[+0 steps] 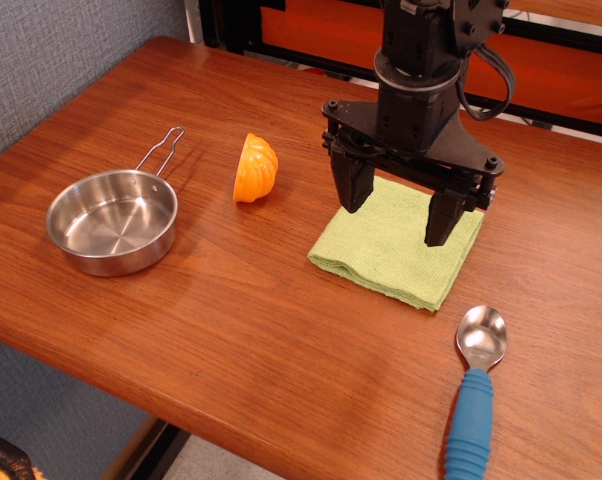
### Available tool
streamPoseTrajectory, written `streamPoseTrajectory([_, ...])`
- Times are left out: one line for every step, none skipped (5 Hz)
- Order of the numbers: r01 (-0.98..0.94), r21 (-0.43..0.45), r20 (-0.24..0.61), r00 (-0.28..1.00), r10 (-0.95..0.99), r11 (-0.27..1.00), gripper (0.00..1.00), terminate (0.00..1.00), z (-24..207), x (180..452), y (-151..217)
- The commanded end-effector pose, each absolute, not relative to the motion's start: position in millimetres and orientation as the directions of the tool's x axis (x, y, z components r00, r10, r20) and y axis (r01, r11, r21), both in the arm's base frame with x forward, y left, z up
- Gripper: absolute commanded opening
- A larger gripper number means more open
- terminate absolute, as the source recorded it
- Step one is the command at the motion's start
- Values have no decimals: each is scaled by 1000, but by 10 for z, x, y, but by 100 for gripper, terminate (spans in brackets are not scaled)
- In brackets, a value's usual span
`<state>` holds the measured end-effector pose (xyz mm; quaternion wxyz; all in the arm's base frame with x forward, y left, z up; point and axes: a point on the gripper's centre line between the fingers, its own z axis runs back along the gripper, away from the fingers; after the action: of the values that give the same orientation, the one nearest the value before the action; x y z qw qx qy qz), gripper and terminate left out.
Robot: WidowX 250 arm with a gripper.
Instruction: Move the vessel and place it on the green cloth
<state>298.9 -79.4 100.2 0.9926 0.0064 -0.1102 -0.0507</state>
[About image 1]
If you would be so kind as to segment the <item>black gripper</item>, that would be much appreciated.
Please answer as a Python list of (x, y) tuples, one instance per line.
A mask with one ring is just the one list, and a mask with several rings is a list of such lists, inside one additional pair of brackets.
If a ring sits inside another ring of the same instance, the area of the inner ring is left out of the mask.
[(375, 170), (435, 191), (425, 231), (428, 247), (443, 246), (465, 210), (490, 207), (505, 163), (461, 125), (458, 95), (467, 65), (455, 59), (411, 75), (397, 57), (377, 53), (376, 101), (324, 103), (323, 145), (347, 212), (356, 213), (372, 194)]

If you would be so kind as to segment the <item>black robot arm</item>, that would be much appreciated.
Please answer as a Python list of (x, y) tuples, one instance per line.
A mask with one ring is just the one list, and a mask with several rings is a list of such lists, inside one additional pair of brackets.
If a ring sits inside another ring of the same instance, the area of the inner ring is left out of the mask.
[[(356, 212), (382, 170), (432, 190), (425, 243), (442, 246), (461, 216), (486, 210), (505, 163), (462, 126), (501, 114), (516, 80), (486, 41), (503, 32), (506, 1), (387, 1), (382, 46), (374, 58), (374, 102), (330, 100), (323, 145), (341, 205)], [(464, 88), (477, 55), (499, 73), (507, 99), (487, 111), (469, 106)]]

